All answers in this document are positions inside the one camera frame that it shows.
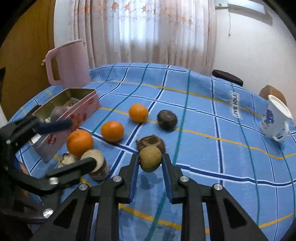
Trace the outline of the cut taro half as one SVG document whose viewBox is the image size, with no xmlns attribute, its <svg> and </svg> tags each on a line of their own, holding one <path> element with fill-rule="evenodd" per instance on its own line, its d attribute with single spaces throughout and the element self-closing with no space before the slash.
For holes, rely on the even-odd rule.
<svg viewBox="0 0 296 241">
<path fill-rule="evenodd" d="M 70 153 L 64 153 L 62 155 L 62 158 L 58 162 L 57 168 L 60 168 L 60 167 L 66 166 L 66 165 L 70 165 L 72 163 L 75 163 L 76 161 L 78 161 L 78 158 L 76 156 L 74 156 L 73 154 L 70 154 Z"/>
</svg>

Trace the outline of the tan round fruit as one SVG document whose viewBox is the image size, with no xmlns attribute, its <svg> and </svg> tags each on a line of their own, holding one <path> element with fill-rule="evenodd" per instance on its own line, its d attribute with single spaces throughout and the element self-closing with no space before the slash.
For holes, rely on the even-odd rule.
<svg viewBox="0 0 296 241">
<path fill-rule="evenodd" d="M 155 146 L 143 148 L 139 153 L 140 167 L 144 172 L 152 173 L 158 169 L 162 161 L 162 153 Z"/>
</svg>

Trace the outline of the purple fig shaped fruit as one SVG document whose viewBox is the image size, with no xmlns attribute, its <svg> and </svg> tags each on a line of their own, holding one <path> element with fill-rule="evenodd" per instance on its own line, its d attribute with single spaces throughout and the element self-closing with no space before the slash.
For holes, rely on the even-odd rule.
<svg viewBox="0 0 296 241">
<path fill-rule="evenodd" d="M 50 114 L 50 121 L 51 122 L 56 121 L 68 110 L 69 110 L 69 108 L 66 106 L 63 106 L 63 105 L 55 107 Z"/>
</svg>

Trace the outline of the large orange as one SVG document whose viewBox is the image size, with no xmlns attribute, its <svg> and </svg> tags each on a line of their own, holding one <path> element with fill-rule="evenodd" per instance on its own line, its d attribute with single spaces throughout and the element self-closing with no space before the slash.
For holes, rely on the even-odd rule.
<svg viewBox="0 0 296 241">
<path fill-rule="evenodd" d="M 66 141 L 67 150 L 78 159 L 88 150 L 93 148 L 93 137 L 85 130 L 72 132 Z"/>
</svg>

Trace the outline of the brown mangosteen shell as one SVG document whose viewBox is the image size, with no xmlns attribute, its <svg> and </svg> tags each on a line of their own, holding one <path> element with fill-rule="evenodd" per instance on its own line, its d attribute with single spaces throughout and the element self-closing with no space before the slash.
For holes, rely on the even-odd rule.
<svg viewBox="0 0 296 241">
<path fill-rule="evenodd" d="M 139 152 L 145 147 L 154 146 L 157 147 L 162 154 L 166 153 L 164 141 L 156 135 L 146 136 L 141 138 L 140 140 L 136 140 L 135 142 Z"/>
</svg>

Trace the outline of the dark round fruit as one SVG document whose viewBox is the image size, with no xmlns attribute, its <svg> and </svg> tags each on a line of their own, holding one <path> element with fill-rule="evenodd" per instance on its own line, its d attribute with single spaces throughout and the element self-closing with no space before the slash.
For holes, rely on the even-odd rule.
<svg viewBox="0 0 296 241">
<path fill-rule="evenodd" d="M 165 131 L 171 131 L 178 123 L 177 116 L 170 110 L 161 110 L 157 115 L 159 126 Z"/>
</svg>

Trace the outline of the small orange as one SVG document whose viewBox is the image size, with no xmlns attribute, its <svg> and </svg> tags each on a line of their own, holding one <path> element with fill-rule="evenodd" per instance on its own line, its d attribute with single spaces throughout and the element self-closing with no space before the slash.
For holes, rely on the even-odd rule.
<svg viewBox="0 0 296 241">
<path fill-rule="evenodd" d="M 147 121 L 149 116 L 147 108 L 140 103 L 133 104 L 128 113 L 132 121 L 135 123 L 144 123 Z"/>
<path fill-rule="evenodd" d="M 118 142 L 121 140 L 124 131 L 122 124 L 117 121 L 108 121 L 100 129 L 102 137 L 108 142 Z"/>
</svg>

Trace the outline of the blue plaid tablecloth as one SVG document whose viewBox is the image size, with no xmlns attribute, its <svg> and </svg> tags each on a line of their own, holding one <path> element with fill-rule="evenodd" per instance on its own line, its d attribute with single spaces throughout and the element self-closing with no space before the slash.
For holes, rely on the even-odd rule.
<svg viewBox="0 0 296 241">
<path fill-rule="evenodd" d="M 144 63 L 106 65 L 91 70 L 90 76 L 88 87 L 96 90 L 101 106 L 80 128 L 93 135 L 111 176 L 130 161 L 136 140 L 156 135 L 171 161 L 190 178 L 205 185 L 220 183 L 269 240 L 284 237 L 295 221 L 295 117 L 288 121 L 285 140 L 276 142 L 260 129 L 268 102 L 226 80 Z M 129 116 L 136 103 L 149 112 L 144 123 Z M 178 118 L 171 131 L 158 124 L 164 109 Z M 108 121 L 125 130 L 118 142 L 101 135 Z"/>
</svg>

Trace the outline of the wooden door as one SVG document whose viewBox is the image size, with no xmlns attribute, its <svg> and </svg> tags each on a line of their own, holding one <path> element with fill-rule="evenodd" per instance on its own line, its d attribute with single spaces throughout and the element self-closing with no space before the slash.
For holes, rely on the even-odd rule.
<svg viewBox="0 0 296 241">
<path fill-rule="evenodd" d="M 55 1 L 1 1 L 1 108 L 9 120 L 49 87 L 46 54 L 54 48 Z"/>
</svg>

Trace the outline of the pink kettle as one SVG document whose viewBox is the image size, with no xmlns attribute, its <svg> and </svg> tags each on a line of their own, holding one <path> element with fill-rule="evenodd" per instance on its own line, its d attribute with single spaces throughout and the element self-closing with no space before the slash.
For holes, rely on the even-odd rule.
<svg viewBox="0 0 296 241">
<path fill-rule="evenodd" d="M 51 60 L 57 60 L 60 79 L 53 75 Z M 90 82 L 87 52 L 81 39 L 51 49 L 45 56 L 48 82 L 63 89 L 82 88 Z"/>
</svg>

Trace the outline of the dark round stool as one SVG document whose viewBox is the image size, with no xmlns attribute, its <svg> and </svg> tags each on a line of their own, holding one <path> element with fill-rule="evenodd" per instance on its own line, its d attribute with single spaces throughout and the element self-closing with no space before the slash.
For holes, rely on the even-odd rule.
<svg viewBox="0 0 296 241">
<path fill-rule="evenodd" d="M 212 75 L 214 77 L 224 79 L 226 81 L 237 84 L 239 86 L 243 86 L 243 81 L 240 78 L 238 78 L 238 77 L 236 77 L 236 76 L 234 76 L 234 75 L 232 75 L 232 74 L 230 74 L 228 72 L 214 69 L 212 71 Z"/>
</svg>

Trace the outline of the white blue floral mug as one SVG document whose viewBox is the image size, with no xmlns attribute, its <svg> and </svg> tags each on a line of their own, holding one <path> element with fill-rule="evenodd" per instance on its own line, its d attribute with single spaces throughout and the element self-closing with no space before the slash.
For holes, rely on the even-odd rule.
<svg viewBox="0 0 296 241">
<path fill-rule="evenodd" d="M 260 129 L 266 137 L 283 142 L 288 136 L 288 121 L 293 120 L 287 106 L 276 96 L 268 95 L 268 105 L 261 117 Z"/>
</svg>

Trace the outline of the sheer floral curtain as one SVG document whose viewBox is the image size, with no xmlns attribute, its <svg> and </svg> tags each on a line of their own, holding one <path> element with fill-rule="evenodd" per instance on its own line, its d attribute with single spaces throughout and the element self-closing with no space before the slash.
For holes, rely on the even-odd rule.
<svg viewBox="0 0 296 241">
<path fill-rule="evenodd" d="M 90 67 L 143 62 L 213 69 L 213 1 L 70 1 L 68 38 L 84 42 Z"/>
</svg>

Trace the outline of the white air conditioner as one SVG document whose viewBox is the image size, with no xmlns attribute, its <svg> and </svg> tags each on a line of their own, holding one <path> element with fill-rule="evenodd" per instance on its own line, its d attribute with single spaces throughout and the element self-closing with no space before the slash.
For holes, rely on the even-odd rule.
<svg viewBox="0 0 296 241">
<path fill-rule="evenodd" d="M 264 5 L 256 1 L 248 0 L 215 0 L 216 9 L 242 9 L 247 11 L 253 11 L 256 13 L 265 14 Z"/>
</svg>

